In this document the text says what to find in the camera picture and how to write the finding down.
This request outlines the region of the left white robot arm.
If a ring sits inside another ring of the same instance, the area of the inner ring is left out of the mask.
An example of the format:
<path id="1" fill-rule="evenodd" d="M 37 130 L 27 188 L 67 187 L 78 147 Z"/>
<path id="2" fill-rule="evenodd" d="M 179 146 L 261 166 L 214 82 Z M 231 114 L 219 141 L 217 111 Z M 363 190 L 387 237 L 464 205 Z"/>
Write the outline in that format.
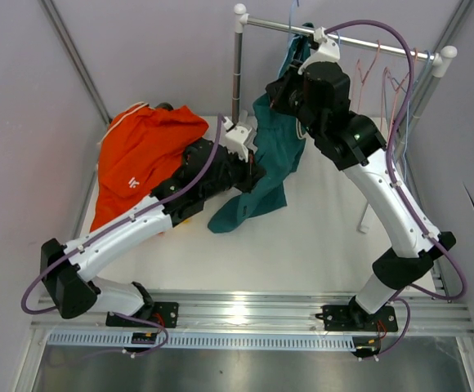
<path id="1" fill-rule="evenodd" d="M 116 283 L 98 274 L 146 239 L 166 232 L 203 210 L 210 198 L 229 189 L 251 192 L 266 174 L 254 156 L 241 159 L 226 147 L 201 138 L 187 146 L 180 166 L 134 207 L 91 233 L 65 244 L 42 245 L 42 279 L 63 319 L 89 311 L 123 314 L 137 327 L 153 316 L 154 302 L 137 282 Z"/>

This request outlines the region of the pink hanger of camouflage shorts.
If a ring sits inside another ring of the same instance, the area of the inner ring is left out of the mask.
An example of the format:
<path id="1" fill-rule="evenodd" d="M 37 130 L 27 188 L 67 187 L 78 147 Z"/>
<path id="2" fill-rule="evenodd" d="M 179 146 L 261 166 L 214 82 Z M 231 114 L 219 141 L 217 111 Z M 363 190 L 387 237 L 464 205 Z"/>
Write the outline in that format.
<path id="1" fill-rule="evenodd" d="M 409 73 L 406 73 L 402 78 L 398 78 L 393 75 L 391 68 L 388 66 L 382 71 L 379 114 L 381 123 L 386 124 L 388 131 L 395 123 L 396 115 L 407 92 L 408 82 Z"/>

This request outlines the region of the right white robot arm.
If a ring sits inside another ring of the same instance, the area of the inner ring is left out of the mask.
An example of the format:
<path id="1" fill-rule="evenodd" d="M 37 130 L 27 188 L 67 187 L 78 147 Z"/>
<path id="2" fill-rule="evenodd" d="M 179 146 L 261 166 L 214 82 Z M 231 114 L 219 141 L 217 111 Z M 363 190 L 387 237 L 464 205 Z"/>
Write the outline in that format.
<path id="1" fill-rule="evenodd" d="M 295 60 L 266 86 L 266 93 L 271 108 L 295 117 L 320 153 L 364 195 L 390 239 L 391 247 L 372 264 L 372 275 L 339 322 L 361 331 L 381 318 L 395 294 L 429 272 L 456 239 L 420 212 L 387 159 L 388 138 L 369 117 L 351 111 L 350 84 L 335 62 L 304 66 Z"/>

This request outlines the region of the pink hanger of olive shorts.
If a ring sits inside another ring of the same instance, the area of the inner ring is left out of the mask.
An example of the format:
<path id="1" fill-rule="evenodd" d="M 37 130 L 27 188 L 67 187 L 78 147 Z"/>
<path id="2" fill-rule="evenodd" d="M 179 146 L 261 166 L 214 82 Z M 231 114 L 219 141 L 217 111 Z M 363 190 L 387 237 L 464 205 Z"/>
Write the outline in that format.
<path id="1" fill-rule="evenodd" d="M 357 111 L 360 111 L 361 109 L 361 105 L 363 101 L 364 86 L 373 70 L 373 67 L 378 62 L 378 57 L 380 56 L 380 52 L 381 52 L 381 43 L 377 41 L 375 55 L 373 56 L 373 59 L 371 63 L 369 64 L 368 68 L 363 69 L 361 58 L 358 58 L 355 64 L 355 75 L 359 76 L 359 82 L 360 82 L 358 101 L 357 101 Z"/>

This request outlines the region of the orange shorts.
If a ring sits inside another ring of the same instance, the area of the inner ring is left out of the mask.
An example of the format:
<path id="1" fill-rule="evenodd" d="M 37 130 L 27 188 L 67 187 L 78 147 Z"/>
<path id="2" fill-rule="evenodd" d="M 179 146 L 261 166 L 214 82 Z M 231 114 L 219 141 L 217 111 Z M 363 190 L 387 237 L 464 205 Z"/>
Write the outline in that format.
<path id="1" fill-rule="evenodd" d="M 182 163 L 185 148 L 208 123 L 186 106 L 152 108 L 137 102 L 118 114 L 101 139 L 98 196 L 91 231 L 138 204 Z"/>

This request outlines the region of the blue wire hanger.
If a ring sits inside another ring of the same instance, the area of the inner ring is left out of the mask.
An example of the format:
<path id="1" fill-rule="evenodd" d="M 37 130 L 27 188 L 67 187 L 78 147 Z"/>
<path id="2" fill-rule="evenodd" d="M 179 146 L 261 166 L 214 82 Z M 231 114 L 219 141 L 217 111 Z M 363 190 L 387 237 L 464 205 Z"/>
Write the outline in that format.
<path id="1" fill-rule="evenodd" d="M 419 88 L 423 84 L 423 79 L 427 76 L 427 72 L 431 67 L 432 60 L 431 60 L 431 55 L 432 53 L 429 50 L 426 50 L 426 63 L 425 65 L 421 68 L 420 72 L 414 79 L 413 83 L 413 90 L 412 90 L 412 96 L 409 99 L 409 102 L 407 104 L 407 110 L 406 110 L 406 115 L 405 115 L 405 129 L 404 129 L 404 135 L 400 139 L 400 143 L 398 144 L 396 148 L 396 158 L 398 160 L 404 159 L 405 158 L 405 153 L 407 151 L 407 144 L 409 142 L 409 134 L 411 132 L 411 120 L 414 115 L 414 103 L 413 100 L 418 96 L 418 91 Z"/>

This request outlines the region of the teal shorts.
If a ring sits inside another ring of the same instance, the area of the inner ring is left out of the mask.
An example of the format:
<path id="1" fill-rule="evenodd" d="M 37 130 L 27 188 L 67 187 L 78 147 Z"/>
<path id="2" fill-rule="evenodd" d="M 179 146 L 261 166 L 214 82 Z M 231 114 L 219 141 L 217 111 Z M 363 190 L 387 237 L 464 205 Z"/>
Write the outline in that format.
<path id="1" fill-rule="evenodd" d="M 294 117 L 271 109 L 271 99 L 263 94 L 253 102 L 257 120 L 257 163 L 266 174 L 250 193 L 241 193 L 224 204 L 208 222 L 214 234 L 237 229 L 248 218 L 263 216 L 287 206 L 284 180 L 294 173 L 306 146 L 304 131 Z"/>

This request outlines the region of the blue hanger of teal shorts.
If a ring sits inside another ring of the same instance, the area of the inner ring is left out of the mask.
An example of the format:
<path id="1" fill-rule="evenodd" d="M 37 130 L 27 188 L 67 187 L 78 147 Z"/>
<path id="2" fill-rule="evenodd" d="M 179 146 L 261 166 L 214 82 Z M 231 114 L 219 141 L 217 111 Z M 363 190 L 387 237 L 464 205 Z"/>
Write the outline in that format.
<path id="1" fill-rule="evenodd" d="M 296 10 L 300 7 L 299 0 L 293 0 L 292 5 L 290 7 L 289 15 L 288 15 L 288 47 L 286 51 L 286 55 L 284 58 L 284 64 L 282 70 L 285 71 L 291 62 L 297 57 L 297 45 L 300 40 L 300 36 L 293 30 L 293 22 Z"/>

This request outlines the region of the olive green shorts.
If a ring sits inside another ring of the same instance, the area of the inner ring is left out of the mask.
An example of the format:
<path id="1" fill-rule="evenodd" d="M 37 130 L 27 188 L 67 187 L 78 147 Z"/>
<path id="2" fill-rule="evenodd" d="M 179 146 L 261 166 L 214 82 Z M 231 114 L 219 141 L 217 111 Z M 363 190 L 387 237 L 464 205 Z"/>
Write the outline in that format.
<path id="1" fill-rule="evenodd" d="M 173 106 L 169 104 L 168 102 L 163 102 L 155 106 L 156 109 L 164 109 L 167 111 L 172 111 L 174 110 Z"/>

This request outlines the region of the blue hanger of orange shorts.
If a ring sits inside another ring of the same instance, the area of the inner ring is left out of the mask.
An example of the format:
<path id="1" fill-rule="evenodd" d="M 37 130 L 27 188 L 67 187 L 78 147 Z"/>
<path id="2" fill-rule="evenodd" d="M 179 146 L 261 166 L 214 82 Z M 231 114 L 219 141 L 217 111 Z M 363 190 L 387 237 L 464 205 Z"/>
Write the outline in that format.
<path id="1" fill-rule="evenodd" d="M 339 46 L 341 46 L 341 44 L 342 44 L 342 36 L 341 36 L 341 34 L 340 34 L 338 31 L 336 31 L 335 34 L 337 35 L 337 43 L 338 43 Z"/>

